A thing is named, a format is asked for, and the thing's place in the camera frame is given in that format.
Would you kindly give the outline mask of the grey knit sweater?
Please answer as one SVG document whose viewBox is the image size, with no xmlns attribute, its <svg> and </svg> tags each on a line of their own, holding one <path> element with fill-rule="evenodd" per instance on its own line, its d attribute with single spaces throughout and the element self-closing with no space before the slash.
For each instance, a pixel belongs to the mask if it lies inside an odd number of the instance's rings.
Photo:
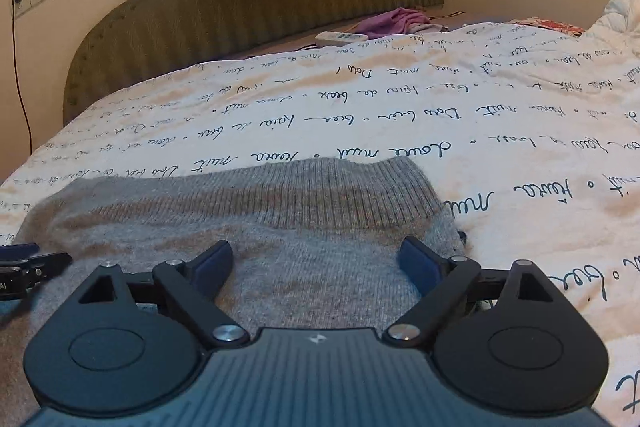
<svg viewBox="0 0 640 427">
<path fill-rule="evenodd" d="M 234 267 L 216 303 L 250 331 L 382 329 L 419 297 L 396 262 L 410 235 L 444 257 L 464 251 L 449 209 L 408 159 L 77 180 L 35 205 L 16 234 L 73 261 L 28 298 L 1 307 L 2 424 L 20 425 L 36 409 L 22 369 L 30 338 L 103 261 L 146 271 L 226 241 Z"/>
</svg>

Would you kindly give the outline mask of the white duvet with blue script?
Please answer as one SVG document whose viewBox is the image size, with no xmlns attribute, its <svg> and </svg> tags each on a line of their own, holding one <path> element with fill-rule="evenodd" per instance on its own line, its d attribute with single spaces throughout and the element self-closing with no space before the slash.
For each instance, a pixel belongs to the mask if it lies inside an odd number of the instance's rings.
<svg viewBox="0 0 640 427">
<path fill-rule="evenodd" d="M 194 65 L 92 104 L 1 187 L 1 237 L 70 182 L 314 157 L 411 159 L 484 265 L 536 260 L 610 354 L 599 411 L 639 421 L 639 0 L 581 36 L 482 23 Z"/>
</svg>

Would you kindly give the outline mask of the purple crumpled cloth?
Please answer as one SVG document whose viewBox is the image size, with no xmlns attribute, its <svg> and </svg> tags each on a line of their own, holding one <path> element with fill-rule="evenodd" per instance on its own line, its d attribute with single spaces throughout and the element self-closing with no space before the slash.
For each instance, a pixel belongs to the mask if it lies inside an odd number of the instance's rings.
<svg viewBox="0 0 640 427">
<path fill-rule="evenodd" d="M 447 31 L 446 26 L 433 23 L 424 12 L 407 8 L 398 8 L 366 18 L 352 28 L 355 34 L 365 35 L 369 39 L 393 35 L 437 34 Z"/>
</svg>

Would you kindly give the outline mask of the white power strip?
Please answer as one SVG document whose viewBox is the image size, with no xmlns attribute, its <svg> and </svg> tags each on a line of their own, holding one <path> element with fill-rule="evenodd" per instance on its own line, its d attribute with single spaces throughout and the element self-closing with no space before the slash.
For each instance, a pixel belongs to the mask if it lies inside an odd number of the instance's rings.
<svg viewBox="0 0 640 427">
<path fill-rule="evenodd" d="M 362 43 L 369 40 L 367 35 L 355 34 L 345 31 L 321 31 L 314 37 L 317 46 L 350 46 L 354 43 Z"/>
</svg>

